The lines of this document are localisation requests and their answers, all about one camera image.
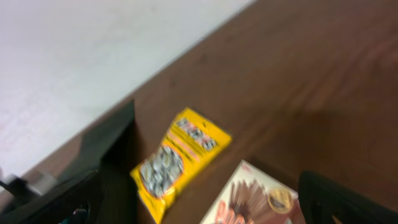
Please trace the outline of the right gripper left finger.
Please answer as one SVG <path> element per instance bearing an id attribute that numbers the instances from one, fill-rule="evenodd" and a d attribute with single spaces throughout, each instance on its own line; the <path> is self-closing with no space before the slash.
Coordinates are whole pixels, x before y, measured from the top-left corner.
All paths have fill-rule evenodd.
<path id="1" fill-rule="evenodd" d="M 100 173 L 89 170 L 57 184 L 41 197 L 14 197 L 1 212 L 1 223 L 96 223 L 99 211 Z"/>

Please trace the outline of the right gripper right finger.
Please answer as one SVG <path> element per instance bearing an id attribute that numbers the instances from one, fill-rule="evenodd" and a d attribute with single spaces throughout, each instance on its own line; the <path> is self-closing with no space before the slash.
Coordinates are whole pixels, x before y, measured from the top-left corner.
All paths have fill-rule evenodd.
<path id="1" fill-rule="evenodd" d="M 298 199 L 306 223 L 397 223 L 397 213 L 312 171 L 298 180 Z"/>

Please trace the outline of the Pocky chocolate stick box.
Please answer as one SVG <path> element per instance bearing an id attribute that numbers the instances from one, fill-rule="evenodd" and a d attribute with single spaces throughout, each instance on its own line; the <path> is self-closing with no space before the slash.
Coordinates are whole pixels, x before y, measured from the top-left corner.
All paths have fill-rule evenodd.
<path id="1" fill-rule="evenodd" d="M 202 223 L 304 224 L 298 193 L 241 161 Z"/>

